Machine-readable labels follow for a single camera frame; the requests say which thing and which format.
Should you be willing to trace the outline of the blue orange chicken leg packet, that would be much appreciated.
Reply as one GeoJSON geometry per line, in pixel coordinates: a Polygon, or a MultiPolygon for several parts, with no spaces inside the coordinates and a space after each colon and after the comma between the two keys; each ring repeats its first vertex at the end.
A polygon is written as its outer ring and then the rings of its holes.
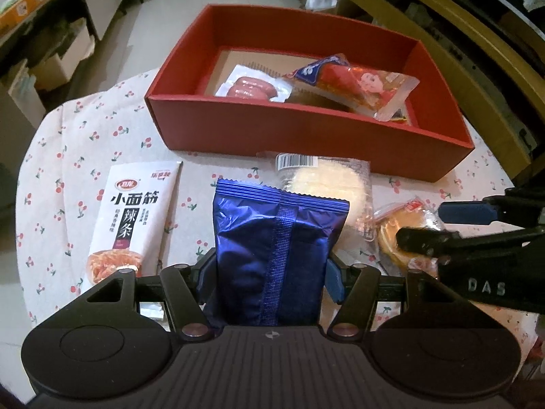
{"type": "Polygon", "coordinates": [[[306,64],[283,79],[380,122],[390,121],[419,84],[403,73],[352,65],[342,54],[306,64]]]}

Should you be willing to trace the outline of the dark coffee table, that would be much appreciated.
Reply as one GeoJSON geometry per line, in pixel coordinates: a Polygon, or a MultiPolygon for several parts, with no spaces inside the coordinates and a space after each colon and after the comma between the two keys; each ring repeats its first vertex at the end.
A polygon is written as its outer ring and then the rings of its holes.
{"type": "Polygon", "coordinates": [[[1,37],[1,74],[5,75],[30,52],[38,32],[64,20],[84,18],[96,43],[107,33],[122,0],[46,0],[21,24],[1,37]]]}

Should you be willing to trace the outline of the vacuum packed sausages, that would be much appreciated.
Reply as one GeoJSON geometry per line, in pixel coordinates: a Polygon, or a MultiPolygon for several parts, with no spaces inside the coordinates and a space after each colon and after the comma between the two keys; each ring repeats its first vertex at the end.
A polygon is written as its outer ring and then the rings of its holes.
{"type": "Polygon", "coordinates": [[[216,91],[216,97],[284,103],[293,91],[283,78],[274,78],[258,69],[235,65],[226,81],[216,91]]]}

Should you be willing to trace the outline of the wooden tv cabinet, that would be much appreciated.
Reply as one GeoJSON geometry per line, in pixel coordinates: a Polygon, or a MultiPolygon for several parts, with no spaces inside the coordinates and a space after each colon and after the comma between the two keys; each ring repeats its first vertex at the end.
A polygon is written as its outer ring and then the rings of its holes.
{"type": "Polygon", "coordinates": [[[500,34],[454,0],[339,0],[421,40],[457,103],[516,186],[544,178],[544,79],[500,34]]]}

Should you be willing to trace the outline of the red cardboard box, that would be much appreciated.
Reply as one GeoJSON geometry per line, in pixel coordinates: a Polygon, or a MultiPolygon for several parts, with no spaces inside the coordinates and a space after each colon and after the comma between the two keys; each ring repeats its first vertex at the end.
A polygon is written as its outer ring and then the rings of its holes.
{"type": "Polygon", "coordinates": [[[375,173],[435,182],[474,148],[421,41],[299,9],[208,5],[165,60],[145,101],[173,151],[347,157],[369,162],[375,173]],[[417,78],[406,100],[408,122],[380,122],[299,88],[282,103],[217,95],[236,65],[281,76],[336,53],[353,65],[417,78]]]}

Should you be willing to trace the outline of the clear round cake packet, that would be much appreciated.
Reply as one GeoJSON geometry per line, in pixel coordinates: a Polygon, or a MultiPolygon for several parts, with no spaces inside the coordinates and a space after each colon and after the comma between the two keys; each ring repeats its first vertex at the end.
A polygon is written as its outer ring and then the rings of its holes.
{"type": "Polygon", "coordinates": [[[378,260],[370,164],[353,158],[263,151],[260,159],[274,170],[274,186],[313,197],[342,199],[348,215],[333,252],[347,264],[378,260]]]}

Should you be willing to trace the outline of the white storage box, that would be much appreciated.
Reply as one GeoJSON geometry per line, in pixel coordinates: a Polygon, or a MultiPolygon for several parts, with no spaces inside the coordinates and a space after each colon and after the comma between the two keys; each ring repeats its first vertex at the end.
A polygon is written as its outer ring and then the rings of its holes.
{"type": "Polygon", "coordinates": [[[53,91],[69,83],[81,61],[89,58],[95,49],[87,20],[79,18],[69,24],[56,26],[54,43],[43,58],[30,69],[37,91],[53,91]]]}

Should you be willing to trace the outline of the white spicy strip packet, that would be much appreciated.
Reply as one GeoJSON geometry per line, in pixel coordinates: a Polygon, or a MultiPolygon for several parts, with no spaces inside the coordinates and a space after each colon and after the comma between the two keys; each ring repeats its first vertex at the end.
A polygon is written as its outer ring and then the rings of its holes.
{"type": "Polygon", "coordinates": [[[118,270],[158,270],[162,235],[181,167],[178,161],[117,164],[107,177],[85,264],[82,290],[118,270]]]}

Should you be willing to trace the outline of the blue foil snack packet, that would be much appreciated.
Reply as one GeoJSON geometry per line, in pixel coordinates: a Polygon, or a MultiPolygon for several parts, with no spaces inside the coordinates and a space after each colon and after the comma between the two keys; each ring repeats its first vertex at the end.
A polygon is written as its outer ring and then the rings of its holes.
{"type": "Polygon", "coordinates": [[[344,199],[222,179],[213,198],[215,284],[208,314],[233,326],[313,326],[344,199]]]}

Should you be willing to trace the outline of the small orange pastry packet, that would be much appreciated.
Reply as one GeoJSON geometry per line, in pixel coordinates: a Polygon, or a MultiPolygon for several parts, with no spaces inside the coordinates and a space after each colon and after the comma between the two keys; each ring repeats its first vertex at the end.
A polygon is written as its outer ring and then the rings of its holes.
{"type": "Polygon", "coordinates": [[[421,270],[438,277],[437,259],[430,255],[428,243],[445,233],[436,212],[419,197],[391,203],[374,212],[377,241],[398,271],[421,270]]]}

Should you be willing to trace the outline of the orange cardboard box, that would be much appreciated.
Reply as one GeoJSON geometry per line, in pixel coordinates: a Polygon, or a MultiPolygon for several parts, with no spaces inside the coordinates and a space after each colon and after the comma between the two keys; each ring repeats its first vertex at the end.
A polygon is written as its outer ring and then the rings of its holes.
{"type": "Polygon", "coordinates": [[[21,24],[44,0],[18,0],[1,14],[1,34],[21,24]]]}

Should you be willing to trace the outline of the cherry print tablecloth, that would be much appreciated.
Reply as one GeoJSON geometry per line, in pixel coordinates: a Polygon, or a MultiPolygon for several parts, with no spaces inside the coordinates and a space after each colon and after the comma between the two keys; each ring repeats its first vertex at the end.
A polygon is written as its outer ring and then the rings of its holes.
{"type": "MultiPolygon", "coordinates": [[[[182,162],[177,190],[162,231],[156,268],[195,264],[213,246],[212,204],[216,180],[278,186],[274,158],[242,158],[172,152],[153,124],[144,95],[154,69],[107,91],[72,100],[43,119],[19,170],[16,206],[18,273],[30,325],[47,319],[90,286],[86,262],[112,165],[182,162]]],[[[372,175],[379,209],[419,197],[436,210],[444,200],[502,195],[513,183],[476,130],[475,149],[434,184],[372,175]]]]}

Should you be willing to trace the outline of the red yellow snack packet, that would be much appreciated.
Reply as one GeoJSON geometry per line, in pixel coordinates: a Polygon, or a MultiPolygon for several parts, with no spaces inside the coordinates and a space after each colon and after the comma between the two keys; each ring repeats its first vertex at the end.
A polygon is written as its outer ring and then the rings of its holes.
{"type": "Polygon", "coordinates": [[[395,122],[395,123],[404,124],[404,125],[410,125],[411,120],[410,120],[410,115],[408,113],[408,109],[405,106],[398,109],[393,114],[393,116],[390,118],[390,122],[395,122]]]}

